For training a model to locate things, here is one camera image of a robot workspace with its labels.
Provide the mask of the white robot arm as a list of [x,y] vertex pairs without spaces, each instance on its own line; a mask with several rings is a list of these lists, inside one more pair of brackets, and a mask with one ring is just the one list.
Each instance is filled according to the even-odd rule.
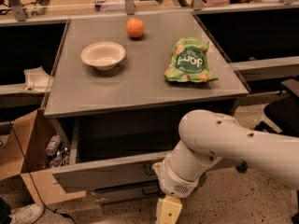
[[176,224],[181,200],[222,159],[245,163],[299,189],[299,138],[253,131],[235,118],[207,110],[187,113],[178,125],[179,142],[152,165],[165,197],[157,202],[155,224]]

